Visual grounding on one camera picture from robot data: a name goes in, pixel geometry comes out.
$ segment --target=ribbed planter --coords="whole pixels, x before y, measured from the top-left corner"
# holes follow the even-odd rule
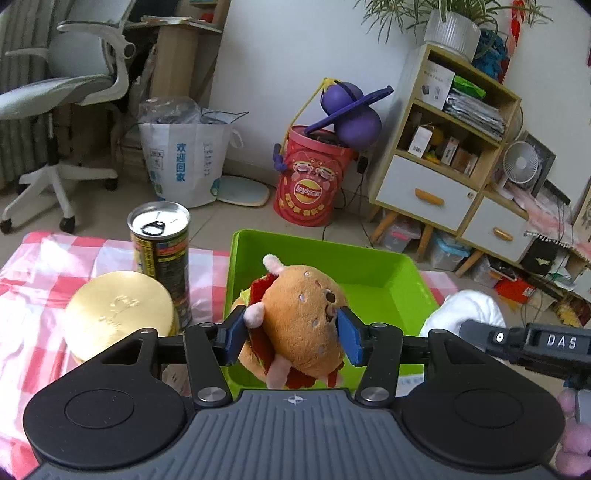
[[[472,62],[480,40],[480,28],[472,20],[454,12],[447,12],[446,20],[441,20],[439,10],[431,11],[424,43],[435,44]]]

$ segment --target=green tray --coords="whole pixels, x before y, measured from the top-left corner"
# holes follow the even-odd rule
[[[240,230],[234,234],[226,291],[225,315],[242,290],[267,271],[262,259],[276,255],[285,265],[309,265],[332,277],[345,291],[349,306],[365,323],[383,322],[400,327],[406,335],[418,335],[423,323],[439,306],[413,261],[406,255],[334,244],[278,233]],[[364,368],[345,359],[341,374],[345,386],[357,388]],[[401,365],[400,374],[423,371],[422,365]],[[232,394],[265,384],[240,363],[224,368]],[[326,388],[316,382],[314,388]]]

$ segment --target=white cloth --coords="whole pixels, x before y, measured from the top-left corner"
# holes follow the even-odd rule
[[[479,291],[462,290],[445,299],[423,325],[419,336],[428,337],[429,331],[438,328],[456,335],[466,320],[475,320],[495,327],[505,328],[505,320],[496,302]]]

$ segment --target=spider plant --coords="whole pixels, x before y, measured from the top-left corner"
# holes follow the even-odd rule
[[[441,20],[447,20],[447,13],[454,12],[472,20],[476,25],[490,25],[495,33],[499,31],[496,15],[500,10],[515,8],[525,14],[529,25],[546,23],[551,18],[544,14],[548,8],[538,5],[537,0],[524,0],[523,5],[501,5],[497,0],[357,0],[365,9],[363,23],[371,21],[369,28],[379,25],[378,38],[386,32],[386,42],[392,26],[396,23],[400,31],[416,28],[428,22],[432,10],[441,12]]]

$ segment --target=purple handle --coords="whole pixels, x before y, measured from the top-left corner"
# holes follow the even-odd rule
[[[324,127],[328,127],[331,124],[334,124],[340,117],[345,116],[347,113],[355,110],[356,108],[362,105],[371,105],[382,98],[386,98],[388,95],[391,95],[394,92],[394,89],[388,85],[386,88],[382,88],[381,90],[376,90],[375,92],[369,93],[365,95],[363,98],[360,98],[356,102],[348,104],[346,107],[342,108],[341,110],[337,110],[332,115],[329,115],[324,120],[320,122],[316,122],[314,125],[310,125],[304,130],[304,135],[308,136],[311,133],[320,130]]]
[[[287,170],[287,165],[283,163],[283,155],[281,155],[281,144],[276,143],[273,147],[273,163],[275,164],[275,169],[280,172],[284,172]]]

